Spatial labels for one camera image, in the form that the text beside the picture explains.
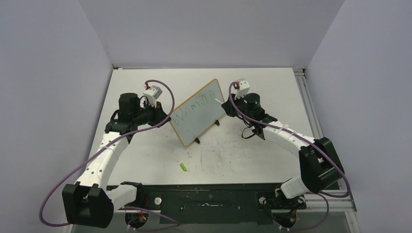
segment gray wall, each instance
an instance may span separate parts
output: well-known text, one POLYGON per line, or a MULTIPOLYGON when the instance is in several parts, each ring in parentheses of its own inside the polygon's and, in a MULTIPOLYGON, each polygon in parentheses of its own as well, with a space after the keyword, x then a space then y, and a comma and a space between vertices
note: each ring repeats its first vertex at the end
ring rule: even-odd
MULTIPOLYGON (((2 232, 61 230, 42 226, 38 209, 89 155, 111 71, 78 1, 1 1, 2 232)), ((45 217, 66 221, 61 191, 45 217)))
POLYGON ((412 1, 346 0, 307 69, 362 232, 411 232, 412 1))
POLYGON ((115 66, 306 67, 343 0, 79 0, 115 66))

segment purple cable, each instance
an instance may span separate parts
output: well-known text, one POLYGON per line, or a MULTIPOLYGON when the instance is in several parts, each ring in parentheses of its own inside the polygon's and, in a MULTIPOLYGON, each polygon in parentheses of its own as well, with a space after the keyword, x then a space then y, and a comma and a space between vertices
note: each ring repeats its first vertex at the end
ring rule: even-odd
MULTIPOLYGON (((242 112, 239 110, 239 108, 236 107, 235 103, 233 102, 233 98, 232 98, 232 87, 235 87, 235 83, 236 83, 236 82, 232 82, 232 83, 230 84, 230 86, 229 86, 229 99, 230 99, 230 102, 232 103, 232 106, 235 108, 236 112, 238 112, 239 115, 241 115, 244 119, 246 119, 246 120, 248 120, 248 121, 251 121, 251 122, 254 122, 254 123, 257 123, 257 124, 261 124, 261 125, 264 125, 264 126, 272 127, 272 128, 277 129, 277 130, 280 129, 280 127, 278 127, 278 126, 270 125, 270 124, 267 124, 267 123, 260 122, 260 121, 258 121, 258 120, 252 119, 252 118, 246 116, 244 113, 242 113, 242 112)), ((288 132, 288 133, 290 133, 290 134, 293 134, 293 132, 290 131, 290 130, 288 130, 288 129, 282 128, 281 130, 283 130, 283 131, 285 131, 285 132, 288 132)), ((343 194, 343 195, 334 195, 334 194, 329 194, 329 193, 325 193, 325 192, 320 192, 320 193, 323 194, 323 195, 329 196, 329 197, 333 197, 333 198, 346 198, 346 197, 348 197, 348 196, 350 195, 350 185, 349 185, 349 181, 347 180, 345 174, 344 174, 344 173, 339 169, 339 167, 336 165, 336 163, 334 163, 325 152, 323 152, 319 147, 317 147, 315 144, 311 143, 309 140, 305 139, 304 137, 299 136, 298 134, 294 134, 294 136, 297 137, 298 139, 300 139, 300 140, 308 143, 308 144, 311 145, 313 148, 315 148, 315 150, 317 150, 317 151, 336 169, 336 171, 339 173, 339 175, 340 175, 340 176, 343 178, 343 180, 345 181, 347 191, 346 191, 346 193, 343 194)))
MULTIPOLYGON (((176 225, 159 227, 159 228, 155 228, 155 229, 136 229, 137 232, 155 232, 155 231, 159 231, 159 230, 164 230, 164 229, 168 229, 168 228, 180 226, 180 222, 174 220, 173 218, 168 217, 168 216, 166 216, 166 215, 163 215, 163 214, 161 214, 161 213, 157 213, 157 212, 151 211, 151 210, 146 210, 146 209, 143 209, 143 208, 140 208, 140 207, 131 207, 131 206, 125 206, 125 207, 123 208, 123 210, 142 210, 142 211, 145 211, 145 212, 148 212, 148 213, 157 215, 157 216, 159 216, 159 217, 165 218, 165 219, 167 219, 167 220, 170 220, 170 221, 176 223, 176 225)), ((134 220, 136 220, 136 219, 138 219, 138 217, 135 217, 135 218, 133 218, 132 220, 130 220, 130 221, 127 223, 127 225, 130 226, 130 224, 131 224, 134 220)))
MULTIPOLYGON (((323 195, 320 195, 320 194, 317 194, 317 193, 314 193, 314 194, 322 197, 322 198, 325 200, 325 202, 326 202, 326 214, 325 214, 325 217, 324 217, 320 222, 316 223, 316 224, 313 225, 313 226, 310 226, 310 227, 301 227, 301 228, 289 228, 289 231, 304 231, 304 230, 310 230, 310 229, 319 227, 322 223, 324 223, 324 222, 326 221, 327 217, 329 216, 329 202, 327 202, 327 199, 326 199, 323 195)), ((284 227, 284 226, 281 226, 281 225, 276 221, 276 217, 274 218, 274 221, 275 221, 275 223, 276 223, 278 226, 280 226, 282 229, 285 229, 285 230, 288 229, 288 228, 286 228, 286 227, 284 227)))
POLYGON ((90 161, 94 160, 97 156, 99 156, 99 154, 101 154, 106 148, 108 148, 109 146, 111 146, 112 144, 114 144, 115 142, 119 141, 120 139, 129 136, 129 135, 133 135, 135 133, 140 133, 140 132, 144 132, 144 131, 148 131, 151 129, 154 129, 156 127, 160 127, 162 126, 164 123, 166 123, 167 119, 169 119, 169 117, 172 115, 173 110, 174 110, 174 95, 172 93, 172 90, 170 90, 170 88, 164 84, 161 81, 158 80, 147 80, 145 82, 145 84, 147 83, 160 83, 163 86, 165 86, 165 88, 169 91, 171 97, 172 97, 172 109, 170 110, 169 114, 167 115, 167 117, 161 121, 160 123, 158 123, 157 125, 151 126, 149 128, 146 129, 141 129, 141 130, 136 130, 136 131, 132 131, 129 133, 125 133, 119 137, 117 137, 116 139, 112 140, 111 142, 109 142, 105 147, 103 147, 102 149, 100 149, 99 151, 97 151, 93 156, 91 156, 88 160, 86 160, 84 163, 82 163, 80 166, 78 166, 77 168, 75 168, 73 171, 71 171, 69 174, 67 174, 61 181, 59 181, 51 190, 50 192, 47 194, 47 196, 44 198, 43 202, 41 203, 40 206, 40 211, 39 211, 39 219, 40 221, 49 227, 64 227, 67 225, 70 225, 70 223, 66 222, 66 223, 59 223, 59 224, 55 224, 55 223, 49 223, 48 221, 46 221, 43 217, 43 210, 44 210, 44 206, 46 205, 47 201, 49 200, 50 196, 56 191, 56 189, 64 182, 66 181, 70 176, 72 176, 74 173, 76 173, 76 171, 80 170, 82 167, 86 166, 90 161))

